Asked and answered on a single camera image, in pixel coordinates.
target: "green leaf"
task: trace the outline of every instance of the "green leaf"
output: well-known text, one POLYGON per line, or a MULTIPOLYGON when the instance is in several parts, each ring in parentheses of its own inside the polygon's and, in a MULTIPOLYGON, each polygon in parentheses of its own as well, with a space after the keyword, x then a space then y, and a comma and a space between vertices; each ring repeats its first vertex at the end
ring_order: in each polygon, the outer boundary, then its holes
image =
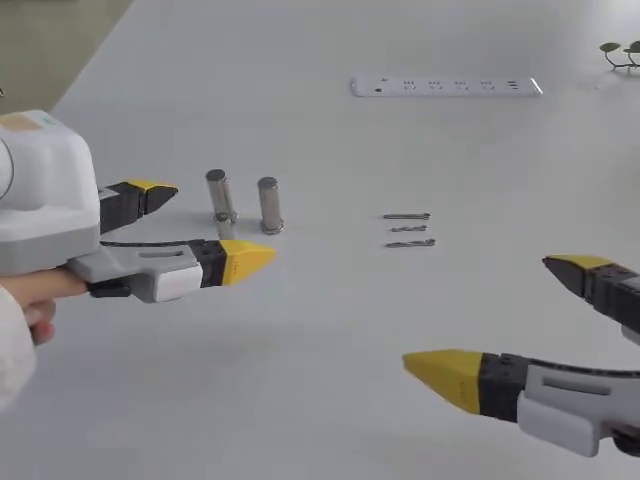
POLYGON ((625 51, 627 53, 640 53, 640 41, 633 42, 625 51))
POLYGON ((600 45, 600 50, 602 50, 604 53, 610 53, 619 49, 621 46, 622 45, 620 45, 619 43, 608 42, 600 45))

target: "floor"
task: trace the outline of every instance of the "floor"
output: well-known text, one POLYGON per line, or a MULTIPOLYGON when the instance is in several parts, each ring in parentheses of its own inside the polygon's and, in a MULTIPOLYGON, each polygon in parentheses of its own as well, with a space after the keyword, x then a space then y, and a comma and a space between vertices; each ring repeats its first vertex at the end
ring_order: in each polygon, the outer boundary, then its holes
POLYGON ((0 0, 0 113, 50 110, 133 0, 0 0))

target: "gray gripper finger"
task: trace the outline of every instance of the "gray gripper finger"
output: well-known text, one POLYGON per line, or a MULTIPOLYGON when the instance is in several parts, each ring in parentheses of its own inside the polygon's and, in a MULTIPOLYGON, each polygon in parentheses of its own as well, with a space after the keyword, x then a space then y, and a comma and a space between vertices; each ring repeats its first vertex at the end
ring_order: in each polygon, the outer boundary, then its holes
POLYGON ((180 298, 202 282, 202 267, 189 245, 103 245, 66 266, 89 283, 125 279, 131 293, 146 303, 180 298))

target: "yellow fingertip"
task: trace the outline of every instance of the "yellow fingertip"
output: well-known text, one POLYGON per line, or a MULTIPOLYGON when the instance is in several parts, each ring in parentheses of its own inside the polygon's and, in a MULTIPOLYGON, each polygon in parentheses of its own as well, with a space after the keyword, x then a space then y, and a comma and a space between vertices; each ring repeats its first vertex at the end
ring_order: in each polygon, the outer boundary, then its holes
POLYGON ((404 368, 447 402, 480 414, 478 375, 482 353, 464 350, 436 350, 408 353, 404 368))
POLYGON ((241 282, 271 263, 276 256, 273 248, 244 240, 221 240, 220 245, 227 254, 222 285, 241 282))
POLYGON ((168 183, 155 183, 148 180, 127 180, 126 182, 130 185, 133 185, 134 187, 141 188, 145 192, 155 187, 165 187, 177 190, 177 187, 175 187, 174 185, 169 185, 168 183))
POLYGON ((603 257, 594 257, 592 255, 549 255, 547 258, 552 260, 564 260, 580 267, 583 270, 591 270, 592 268, 604 267, 611 265, 613 262, 603 257))

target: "metal pin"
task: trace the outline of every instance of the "metal pin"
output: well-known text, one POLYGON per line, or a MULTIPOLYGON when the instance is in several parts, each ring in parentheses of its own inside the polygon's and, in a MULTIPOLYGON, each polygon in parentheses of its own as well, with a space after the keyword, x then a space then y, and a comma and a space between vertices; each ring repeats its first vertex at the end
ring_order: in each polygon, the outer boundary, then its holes
POLYGON ((382 218, 387 220, 429 220, 431 218, 430 213, 388 213, 383 215, 382 218))
POLYGON ((417 225, 415 227, 395 227, 390 229, 391 232, 424 232, 427 230, 426 225, 417 225))
POLYGON ((231 224, 231 217, 228 213, 221 212, 216 213, 216 228, 218 229, 218 238, 220 240, 233 240, 233 225, 231 224))
POLYGON ((387 248, 402 248, 402 247, 433 247, 436 244, 436 241, 433 238, 428 240, 415 240, 413 242, 394 242, 387 243, 385 247, 387 248))
POLYGON ((262 221, 260 228, 265 235, 276 235, 284 230, 284 220, 280 214, 278 181, 273 177, 264 177, 258 181, 262 221))
POLYGON ((236 223, 238 214, 233 210, 233 205, 231 204, 227 174, 221 169, 210 170, 207 172, 206 178, 214 214, 226 213, 229 215, 231 223, 236 223))

